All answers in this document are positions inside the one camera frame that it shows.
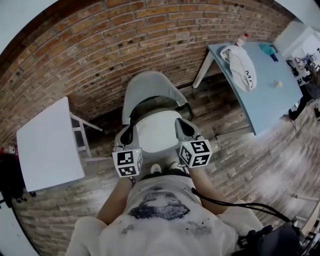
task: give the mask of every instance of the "white chair seat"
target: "white chair seat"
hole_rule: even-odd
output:
[[[139,145],[143,151],[156,153],[178,144],[175,121],[182,118],[172,110],[151,114],[136,124]]]

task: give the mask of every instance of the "wooden floor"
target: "wooden floor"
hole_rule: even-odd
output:
[[[296,120],[299,138],[291,122],[279,120],[258,136],[215,141],[216,133],[247,124],[224,77],[215,76],[197,90],[189,86],[181,91],[196,115],[193,122],[211,139],[214,153],[206,170],[228,200],[269,204],[290,218],[309,216],[313,205],[292,198],[292,194],[320,197],[320,126],[312,106]],[[95,122],[106,134],[89,136],[92,154],[110,156],[115,133],[121,129],[121,111]],[[85,173],[83,179],[40,190],[35,198],[28,195],[27,202],[15,203],[17,215],[41,255],[64,255],[76,220],[95,216],[118,180],[111,158],[87,164]],[[264,225],[281,224],[272,216],[256,214]]]

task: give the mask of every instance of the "white desk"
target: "white desk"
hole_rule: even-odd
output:
[[[27,191],[74,181],[85,176],[64,97],[38,114],[16,133]]]

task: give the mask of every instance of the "white wall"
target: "white wall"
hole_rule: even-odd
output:
[[[274,45],[286,59],[313,33],[314,30],[311,27],[295,19],[275,39]]]
[[[34,17],[57,0],[0,0],[0,54]]]
[[[3,256],[38,256],[6,203],[0,209],[0,252]]]
[[[275,0],[307,26],[320,32],[320,8],[315,0]]]

